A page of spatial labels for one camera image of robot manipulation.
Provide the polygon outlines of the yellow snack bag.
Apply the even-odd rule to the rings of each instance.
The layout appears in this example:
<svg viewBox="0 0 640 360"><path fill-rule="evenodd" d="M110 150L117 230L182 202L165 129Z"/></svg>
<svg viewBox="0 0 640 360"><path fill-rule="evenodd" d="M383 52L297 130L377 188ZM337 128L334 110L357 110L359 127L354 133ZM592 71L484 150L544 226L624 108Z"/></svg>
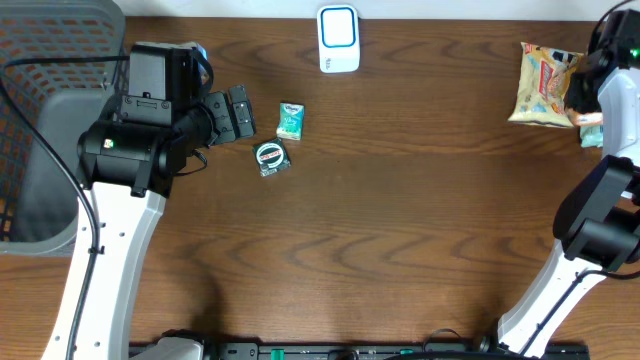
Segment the yellow snack bag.
<svg viewBox="0 0 640 360"><path fill-rule="evenodd" d="M583 53L522 42L522 61L515 107L508 122L572 128L564 97Z"/></svg>

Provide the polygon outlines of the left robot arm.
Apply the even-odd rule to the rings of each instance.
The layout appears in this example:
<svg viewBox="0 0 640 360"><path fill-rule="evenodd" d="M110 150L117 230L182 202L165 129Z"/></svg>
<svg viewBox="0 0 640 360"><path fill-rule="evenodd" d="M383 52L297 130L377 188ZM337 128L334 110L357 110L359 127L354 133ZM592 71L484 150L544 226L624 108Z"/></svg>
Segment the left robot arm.
<svg viewBox="0 0 640 360"><path fill-rule="evenodd" d="M125 359L144 258L190 157L255 132L246 90L213 90L202 47L139 42L125 94L78 140L81 213L47 359Z"/></svg>

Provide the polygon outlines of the teal packet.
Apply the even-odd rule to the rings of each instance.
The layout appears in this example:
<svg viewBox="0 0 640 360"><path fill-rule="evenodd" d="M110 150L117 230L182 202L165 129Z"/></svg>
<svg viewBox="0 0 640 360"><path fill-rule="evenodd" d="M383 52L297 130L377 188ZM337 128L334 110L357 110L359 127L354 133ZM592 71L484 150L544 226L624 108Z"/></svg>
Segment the teal packet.
<svg viewBox="0 0 640 360"><path fill-rule="evenodd" d="M603 142L603 127L601 125L583 126L580 128L580 144L582 148L601 148Z"/></svg>

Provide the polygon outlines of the green tissue pack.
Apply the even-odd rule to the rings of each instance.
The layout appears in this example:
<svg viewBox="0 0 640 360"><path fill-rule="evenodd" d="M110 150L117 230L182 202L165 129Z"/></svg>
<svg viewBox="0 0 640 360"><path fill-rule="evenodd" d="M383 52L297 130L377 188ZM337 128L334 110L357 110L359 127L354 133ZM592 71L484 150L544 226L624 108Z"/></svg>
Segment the green tissue pack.
<svg viewBox="0 0 640 360"><path fill-rule="evenodd" d="M282 139L299 141L302 138L304 116L304 105L281 103L280 122L276 129L276 135Z"/></svg>

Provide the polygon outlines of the black round-logo packet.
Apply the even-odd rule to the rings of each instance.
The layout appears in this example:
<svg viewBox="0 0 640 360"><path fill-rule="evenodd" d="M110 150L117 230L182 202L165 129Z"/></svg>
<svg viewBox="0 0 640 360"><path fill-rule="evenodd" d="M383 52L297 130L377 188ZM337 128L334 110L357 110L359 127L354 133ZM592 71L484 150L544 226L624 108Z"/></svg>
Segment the black round-logo packet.
<svg viewBox="0 0 640 360"><path fill-rule="evenodd" d="M276 174L291 166L284 143L279 138L255 145L253 153L262 177Z"/></svg>

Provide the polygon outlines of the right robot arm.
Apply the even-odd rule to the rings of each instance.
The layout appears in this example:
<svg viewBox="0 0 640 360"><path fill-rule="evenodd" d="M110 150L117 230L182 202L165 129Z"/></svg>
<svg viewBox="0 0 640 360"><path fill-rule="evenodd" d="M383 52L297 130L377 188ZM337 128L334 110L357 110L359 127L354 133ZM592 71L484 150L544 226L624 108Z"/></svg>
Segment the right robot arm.
<svg viewBox="0 0 640 360"><path fill-rule="evenodd" d="M621 197L639 201L638 11L619 3L599 20L568 102L602 113L602 160L560 205L550 256L481 345L488 353L542 358L578 302L603 280L623 279L619 268L639 259L639 215L617 206Z"/></svg>

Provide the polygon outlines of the orange tissue pack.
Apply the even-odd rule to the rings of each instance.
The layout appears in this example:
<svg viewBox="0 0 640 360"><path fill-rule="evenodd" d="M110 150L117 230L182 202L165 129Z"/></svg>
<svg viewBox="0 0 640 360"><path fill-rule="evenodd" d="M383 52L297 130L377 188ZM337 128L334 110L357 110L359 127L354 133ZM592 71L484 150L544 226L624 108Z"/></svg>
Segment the orange tissue pack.
<svg viewBox="0 0 640 360"><path fill-rule="evenodd" d="M595 113L578 113L572 111L569 113L569 119L574 126L599 126L603 123L603 114Z"/></svg>

